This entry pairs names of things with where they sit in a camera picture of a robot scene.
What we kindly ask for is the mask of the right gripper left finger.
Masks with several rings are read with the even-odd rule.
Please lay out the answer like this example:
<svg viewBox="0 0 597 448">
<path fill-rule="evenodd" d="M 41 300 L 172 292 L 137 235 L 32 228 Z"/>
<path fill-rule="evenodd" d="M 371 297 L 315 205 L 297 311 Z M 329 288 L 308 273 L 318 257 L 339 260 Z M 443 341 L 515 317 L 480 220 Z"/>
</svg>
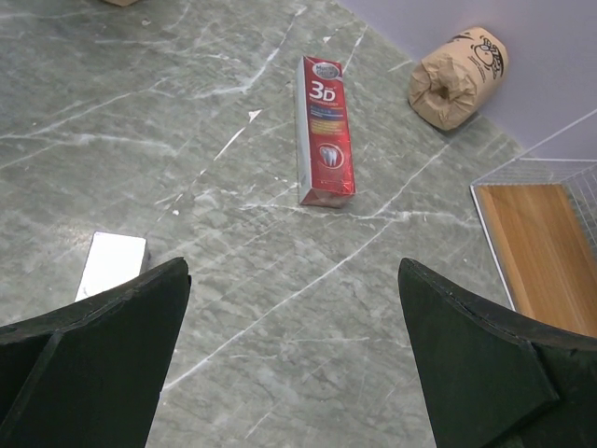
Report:
<svg viewBox="0 0 597 448">
<path fill-rule="evenodd" d="M 4 447 L 143 447 L 187 309 L 174 258 L 1 328 Z"/>
</svg>

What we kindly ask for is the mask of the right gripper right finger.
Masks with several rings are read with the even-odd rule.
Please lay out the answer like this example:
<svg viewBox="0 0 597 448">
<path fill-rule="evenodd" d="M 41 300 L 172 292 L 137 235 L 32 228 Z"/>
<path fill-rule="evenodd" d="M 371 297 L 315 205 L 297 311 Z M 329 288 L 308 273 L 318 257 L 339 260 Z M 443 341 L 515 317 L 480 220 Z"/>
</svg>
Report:
<svg viewBox="0 0 597 448">
<path fill-rule="evenodd" d="M 596 341 L 401 260 L 403 315 L 438 447 L 593 447 Z"/>
</svg>

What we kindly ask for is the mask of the brown paper roll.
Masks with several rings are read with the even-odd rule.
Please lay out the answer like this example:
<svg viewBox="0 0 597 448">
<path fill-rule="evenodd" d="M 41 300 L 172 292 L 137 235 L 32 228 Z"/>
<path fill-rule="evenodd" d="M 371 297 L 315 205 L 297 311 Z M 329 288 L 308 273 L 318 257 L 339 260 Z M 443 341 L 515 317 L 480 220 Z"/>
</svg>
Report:
<svg viewBox="0 0 597 448">
<path fill-rule="evenodd" d="M 117 7 L 128 7 L 137 3 L 139 0 L 103 0 L 105 3 L 114 5 Z"/>
</svg>

